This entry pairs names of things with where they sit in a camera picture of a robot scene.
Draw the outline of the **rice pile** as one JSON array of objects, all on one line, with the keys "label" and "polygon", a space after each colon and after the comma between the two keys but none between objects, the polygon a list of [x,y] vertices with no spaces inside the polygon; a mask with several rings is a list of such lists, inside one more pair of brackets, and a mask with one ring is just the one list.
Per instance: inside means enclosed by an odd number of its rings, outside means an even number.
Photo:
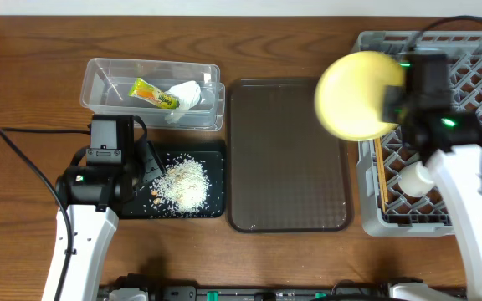
[{"label": "rice pile", "polygon": [[179,216],[208,209],[211,182],[202,161],[189,154],[167,156],[166,171],[138,191],[144,213]]}]

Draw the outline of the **pale green cup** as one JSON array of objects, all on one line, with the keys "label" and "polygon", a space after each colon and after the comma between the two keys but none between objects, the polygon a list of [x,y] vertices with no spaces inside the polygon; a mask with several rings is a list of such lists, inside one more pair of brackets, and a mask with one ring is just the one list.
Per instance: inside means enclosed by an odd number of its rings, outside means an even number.
[{"label": "pale green cup", "polygon": [[405,166],[399,172],[399,176],[398,185],[400,189],[404,194],[411,197],[422,197],[435,187],[428,169],[421,161]]}]

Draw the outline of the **green yellow snack wrapper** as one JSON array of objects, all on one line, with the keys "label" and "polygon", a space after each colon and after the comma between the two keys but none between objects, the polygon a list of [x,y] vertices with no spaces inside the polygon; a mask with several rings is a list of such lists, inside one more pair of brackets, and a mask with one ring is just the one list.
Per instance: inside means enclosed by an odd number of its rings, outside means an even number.
[{"label": "green yellow snack wrapper", "polygon": [[179,99],[177,97],[161,91],[156,86],[148,84],[141,78],[136,79],[128,95],[145,100],[161,109],[176,109],[179,106]]}]

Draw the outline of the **white tissue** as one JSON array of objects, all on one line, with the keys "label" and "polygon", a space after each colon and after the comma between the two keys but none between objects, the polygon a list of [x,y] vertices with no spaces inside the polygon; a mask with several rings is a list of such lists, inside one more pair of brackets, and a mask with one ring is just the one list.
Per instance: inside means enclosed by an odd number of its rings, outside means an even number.
[{"label": "white tissue", "polygon": [[167,94],[178,99],[179,106],[165,117],[168,124],[177,123],[191,108],[199,104],[201,87],[196,81],[188,81],[172,86]]}]

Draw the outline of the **yellow plate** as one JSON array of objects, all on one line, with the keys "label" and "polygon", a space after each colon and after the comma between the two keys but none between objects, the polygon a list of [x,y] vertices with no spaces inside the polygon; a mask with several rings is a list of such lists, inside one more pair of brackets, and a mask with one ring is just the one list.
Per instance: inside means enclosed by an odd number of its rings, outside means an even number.
[{"label": "yellow plate", "polygon": [[385,90],[404,86],[405,70],[392,57],[373,51],[348,54],[321,75],[315,113],[321,125],[342,140],[376,139],[397,128],[382,120]]}]

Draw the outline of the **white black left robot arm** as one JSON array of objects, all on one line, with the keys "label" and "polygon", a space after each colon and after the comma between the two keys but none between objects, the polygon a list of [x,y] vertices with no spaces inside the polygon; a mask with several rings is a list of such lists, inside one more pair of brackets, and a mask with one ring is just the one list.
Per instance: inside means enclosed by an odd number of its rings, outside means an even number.
[{"label": "white black left robot arm", "polygon": [[90,143],[57,178],[60,207],[44,300],[96,298],[124,205],[165,172],[147,135],[134,136],[143,123],[132,115],[94,115]]}]

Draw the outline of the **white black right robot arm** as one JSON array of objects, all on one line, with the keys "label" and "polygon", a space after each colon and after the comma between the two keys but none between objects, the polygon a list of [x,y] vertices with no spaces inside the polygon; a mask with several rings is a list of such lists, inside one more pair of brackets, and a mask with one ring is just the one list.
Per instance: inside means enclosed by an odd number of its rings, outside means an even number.
[{"label": "white black right robot arm", "polygon": [[467,282],[467,297],[482,300],[482,125],[458,112],[449,92],[384,89],[382,120],[401,126],[403,144],[416,151],[445,203]]}]

